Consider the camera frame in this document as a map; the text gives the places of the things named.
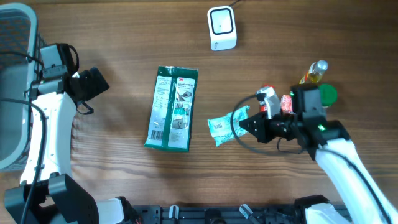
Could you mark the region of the green lid jar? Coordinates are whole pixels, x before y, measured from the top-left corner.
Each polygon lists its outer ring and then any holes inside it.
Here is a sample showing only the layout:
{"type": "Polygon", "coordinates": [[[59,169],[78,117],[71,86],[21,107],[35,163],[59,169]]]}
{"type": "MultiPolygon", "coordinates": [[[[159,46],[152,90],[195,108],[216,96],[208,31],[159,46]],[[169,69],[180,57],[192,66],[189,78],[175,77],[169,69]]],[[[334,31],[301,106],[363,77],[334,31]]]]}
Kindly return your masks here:
{"type": "Polygon", "coordinates": [[[336,88],[330,84],[321,84],[319,87],[322,106],[327,108],[333,105],[338,99],[336,88]]]}

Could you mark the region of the teal tissue packet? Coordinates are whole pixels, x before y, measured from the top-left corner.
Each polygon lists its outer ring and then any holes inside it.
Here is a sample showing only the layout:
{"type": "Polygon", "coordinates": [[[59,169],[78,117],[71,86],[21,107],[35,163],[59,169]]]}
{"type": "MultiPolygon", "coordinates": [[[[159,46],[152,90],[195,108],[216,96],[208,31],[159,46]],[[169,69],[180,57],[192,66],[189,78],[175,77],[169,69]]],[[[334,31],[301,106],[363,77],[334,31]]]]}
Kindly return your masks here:
{"type": "MultiPolygon", "coordinates": [[[[250,106],[245,105],[237,109],[233,115],[233,128],[237,137],[241,137],[248,133],[245,129],[239,126],[239,122],[248,118],[249,108],[250,106]]],[[[231,128],[231,117],[232,112],[225,116],[208,120],[210,134],[215,140],[216,147],[235,139],[231,128]]]]}

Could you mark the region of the yellow Vim dish soap bottle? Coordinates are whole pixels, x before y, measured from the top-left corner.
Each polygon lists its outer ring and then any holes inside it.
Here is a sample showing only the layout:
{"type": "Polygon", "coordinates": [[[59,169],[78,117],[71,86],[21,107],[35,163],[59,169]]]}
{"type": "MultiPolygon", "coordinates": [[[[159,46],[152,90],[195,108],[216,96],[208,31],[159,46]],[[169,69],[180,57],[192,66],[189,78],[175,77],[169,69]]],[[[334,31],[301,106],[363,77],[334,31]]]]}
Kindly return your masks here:
{"type": "Polygon", "coordinates": [[[299,81],[300,84],[305,84],[305,83],[312,83],[316,84],[318,83],[324,73],[328,70],[328,62],[325,60],[319,60],[317,62],[314,62],[311,64],[310,68],[308,69],[308,72],[301,78],[299,81]]]}

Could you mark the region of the green 3M package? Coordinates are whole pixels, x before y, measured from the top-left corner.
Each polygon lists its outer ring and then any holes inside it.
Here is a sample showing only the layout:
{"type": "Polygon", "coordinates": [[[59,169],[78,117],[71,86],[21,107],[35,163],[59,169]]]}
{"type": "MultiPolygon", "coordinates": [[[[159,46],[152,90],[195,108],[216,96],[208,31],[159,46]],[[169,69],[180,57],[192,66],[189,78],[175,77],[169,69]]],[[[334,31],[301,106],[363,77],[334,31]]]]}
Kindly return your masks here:
{"type": "Polygon", "coordinates": [[[197,80],[197,69],[158,68],[145,147],[189,151],[197,80]]]}

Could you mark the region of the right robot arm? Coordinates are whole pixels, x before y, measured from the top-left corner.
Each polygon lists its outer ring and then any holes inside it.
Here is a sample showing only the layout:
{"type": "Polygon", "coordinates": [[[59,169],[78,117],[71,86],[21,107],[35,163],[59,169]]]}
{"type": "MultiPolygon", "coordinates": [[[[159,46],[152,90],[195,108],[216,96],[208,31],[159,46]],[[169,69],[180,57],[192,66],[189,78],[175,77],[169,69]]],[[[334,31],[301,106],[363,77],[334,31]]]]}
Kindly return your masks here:
{"type": "Polygon", "coordinates": [[[327,174],[355,223],[397,223],[397,209],[384,196],[358,156],[351,136],[337,120],[327,121],[319,87],[290,88],[292,113],[284,114],[273,88],[252,95],[267,111],[239,122],[260,143],[297,140],[327,174]]]}

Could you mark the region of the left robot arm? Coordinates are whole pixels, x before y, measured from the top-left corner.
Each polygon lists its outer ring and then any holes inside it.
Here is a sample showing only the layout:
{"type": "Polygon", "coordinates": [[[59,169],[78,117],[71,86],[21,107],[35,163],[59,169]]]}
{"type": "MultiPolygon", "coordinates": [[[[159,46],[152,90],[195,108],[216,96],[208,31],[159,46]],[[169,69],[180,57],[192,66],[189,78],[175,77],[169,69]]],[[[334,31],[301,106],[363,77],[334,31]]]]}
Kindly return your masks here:
{"type": "Polygon", "coordinates": [[[93,67],[79,72],[70,44],[40,49],[41,69],[30,84],[33,126],[28,161],[18,187],[5,192],[4,205],[17,223],[124,223],[129,205],[116,197],[97,202],[73,178],[71,131],[79,106],[109,89],[93,67]]]}

